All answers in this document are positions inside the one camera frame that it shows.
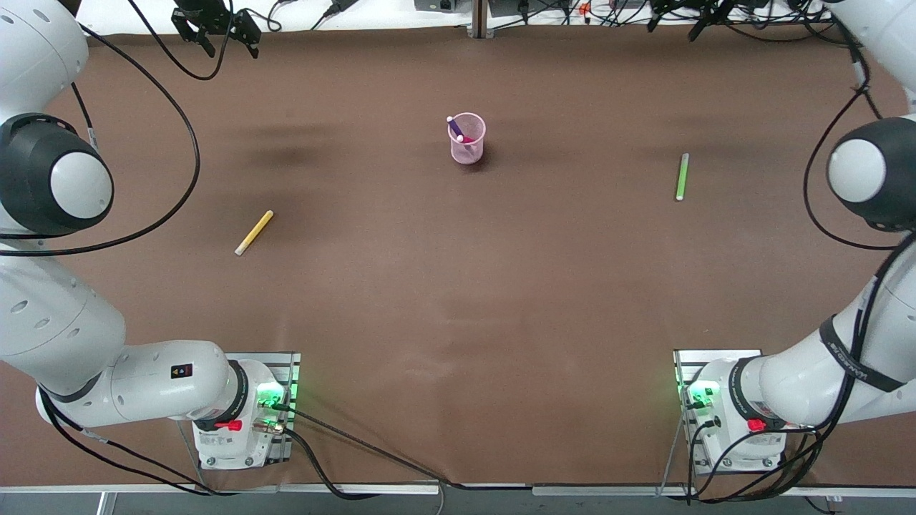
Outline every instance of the brown tabletop surface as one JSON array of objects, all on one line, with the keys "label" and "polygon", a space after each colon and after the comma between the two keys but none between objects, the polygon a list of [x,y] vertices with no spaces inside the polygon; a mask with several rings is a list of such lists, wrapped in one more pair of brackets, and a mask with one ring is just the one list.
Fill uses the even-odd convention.
[{"label": "brown tabletop surface", "polygon": [[[159,230],[63,262],[124,314],[129,344],[300,351],[303,409],[452,481],[658,483],[678,418],[672,349],[778,352],[845,306],[883,257],[820,235],[802,205],[805,161],[851,93],[845,50],[724,28],[688,44],[687,30],[266,34],[257,60],[230,44],[211,82],[183,76],[147,38],[123,39],[191,118],[200,183]],[[194,70],[213,66],[169,44]],[[191,177],[168,104],[110,50],[91,54],[79,85],[114,209],[55,245],[138,229]],[[873,67],[878,104],[902,114],[899,88]],[[82,125],[67,94],[49,110]],[[449,156],[444,118],[462,111],[487,122],[473,167]],[[830,145],[871,119],[858,104]],[[834,199],[823,157],[812,202],[845,236],[893,241]],[[236,257],[268,209],[274,220]],[[59,438],[34,388],[0,367],[0,485],[142,482]],[[807,481],[916,486],[914,422],[841,426]],[[336,482],[422,479],[303,431]],[[175,422],[98,433],[192,474]],[[210,479],[316,476],[297,450]]]}]

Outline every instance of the purple marker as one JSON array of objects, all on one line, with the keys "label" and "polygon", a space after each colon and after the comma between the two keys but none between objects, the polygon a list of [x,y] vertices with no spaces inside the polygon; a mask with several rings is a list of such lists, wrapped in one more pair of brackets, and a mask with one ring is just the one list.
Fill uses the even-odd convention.
[{"label": "purple marker", "polygon": [[461,132],[461,128],[458,127],[458,123],[455,122],[455,119],[451,116],[445,118],[445,121],[449,123],[449,127],[452,128],[452,132],[455,133],[456,139],[464,138],[464,134]]}]

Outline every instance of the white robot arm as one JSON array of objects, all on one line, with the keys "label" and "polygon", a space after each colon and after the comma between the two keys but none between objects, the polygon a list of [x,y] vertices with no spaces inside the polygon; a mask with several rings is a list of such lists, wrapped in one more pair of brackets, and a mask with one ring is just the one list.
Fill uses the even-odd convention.
[{"label": "white robot arm", "polygon": [[[0,251],[35,250],[40,236],[104,219],[114,184],[72,126],[41,113],[88,57],[71,13],[57,0],[0,0],[0,40]],[[275,413],[259,401],[284,395],[263,364],[227,360],[211,342],[125,345],[121,313],[54,257],[0,256],[0,359],[37,381],[46,420],[40,391],[84,427],[194,421],[213,468],[263,465],[270,435],[254,421]]]},{"label": "white robot arm", "polygon": [[[912,101],[916,1],[825,3],[903,85]],[[916,229],[916,115],[879,120],[841,138],[829,158],[827,178],[843,205],[871,226]],[[787,425],[824,423],[847,375],[855,383],[840,423],[916,411],[916,245],[896,256],[881,281],[862,355],[856,360],[849,352],[856,317],[861,316],[871,291],[869,284],[860,299],[781,353],[716,360],[698,373],[686,400],[702,405],[695,411],[697,423],[714,423],[703,446],[709,458],[720,463],[720,470],[776,467],[784,439],[749,436]]]}]

